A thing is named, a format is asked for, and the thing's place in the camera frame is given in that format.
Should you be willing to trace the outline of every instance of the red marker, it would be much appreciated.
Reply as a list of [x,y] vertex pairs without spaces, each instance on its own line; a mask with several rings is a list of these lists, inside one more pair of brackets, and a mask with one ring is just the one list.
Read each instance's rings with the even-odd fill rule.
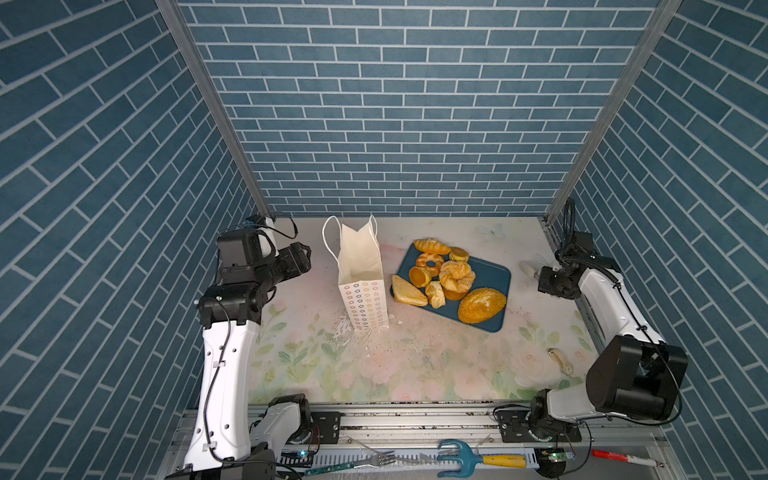
[[636,457],[634,455],[624,455],[622,453],[603,452],[602,450],[592,450],[592,455],[598,458],[607,458],[608,460],[617,460],[619,462],[636,463],[638,465],[647,465],[649,467],[662,467],[663,465],[652,458]]

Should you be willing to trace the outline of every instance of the paper bag pattern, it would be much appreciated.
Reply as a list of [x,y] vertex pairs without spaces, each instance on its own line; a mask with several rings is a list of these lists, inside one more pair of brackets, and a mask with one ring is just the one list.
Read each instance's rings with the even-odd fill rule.
[[384,280],[339,285],[339,290],[355,330],[389,326]]

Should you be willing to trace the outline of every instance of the blue tray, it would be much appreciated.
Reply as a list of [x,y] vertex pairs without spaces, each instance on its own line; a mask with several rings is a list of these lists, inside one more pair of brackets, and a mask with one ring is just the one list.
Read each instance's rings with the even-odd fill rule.
[[[411,267],[416,265],[416,259],[419,258],[419,255],[421,254],[422,253],[416,249],[413,243],[411,243],[411,247],[408,249],[406,257],[402,259],[402,263],[400,264],[400,268],[397,270],[397,274],[406,281],[410,281],[408,278],[408,272],[411,270]],[[449,260],[448,255],[443,255],[443,258],[445,258],[446,261]],[[475,257],[469,257],[468,263],[469,266],[472,267],[472,271],[477,275],[475,282],[472,284],[472,290],[487,286],[498,290],[505,295],[509,293],[509,285],[512,281],[512,274],[509,272],[509,268],[506,266],[501,266],[497,263],[480,260],[479,258]],[[389,289],[389,294],[395,296],[395,294],[392,292],[392,288]],[[458,305],[460,303],[461,300],[446,300],[445,305],[438,309],[433,309],[430,305],[416,308],[423,308],[424,310],[437,313],[438,315],[444,316],[445,318],[463,323],[458,319]],[[486,332],[495,333],[502,329],[502,325],[504,324],[505,310],[506,309],[502,309],[501,312],[496,313],[494,316],[484,322],[463,324],[474,326],[475,328],[485,330]]]

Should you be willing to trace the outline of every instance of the sugar-coated pastry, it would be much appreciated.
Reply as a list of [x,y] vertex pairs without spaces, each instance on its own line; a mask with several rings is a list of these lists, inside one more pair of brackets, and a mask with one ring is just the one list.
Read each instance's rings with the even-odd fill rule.
[[451,247],[434,238],[417,240],[413,244],[418,251],[424,253],[437,253],[438,255],[448,255],[451,253]]
[[469,272],[471,271],[472,267],[469,266],[469,263],[449,260],[442,264],[442,268],[440,269],[440,281],[442,282],[444,277],[458,280],[463,276],[469,275]]
[[[435,266],[429,266],[427,265],[427,262],[433,262]],[[416,266],[426,268],[427,271],[432,274],[432,276],[438,276],[444,262],[445,259],[439,256],[437,253],[422,253],[419,255],[419,258],[416,259]]]
[[454,292],[468,292],[472,288],[475,277],[475,272],[466,262],[449,260],[440,269],[440,283],[446,290]]

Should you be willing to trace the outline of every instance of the yellow handle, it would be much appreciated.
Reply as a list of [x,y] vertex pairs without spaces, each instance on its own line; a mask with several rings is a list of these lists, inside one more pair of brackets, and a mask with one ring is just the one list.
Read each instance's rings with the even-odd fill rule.
[[497,467],[525,468],[525,457],[523,455],[485,455],[482,462],[486,465],[496,465]]

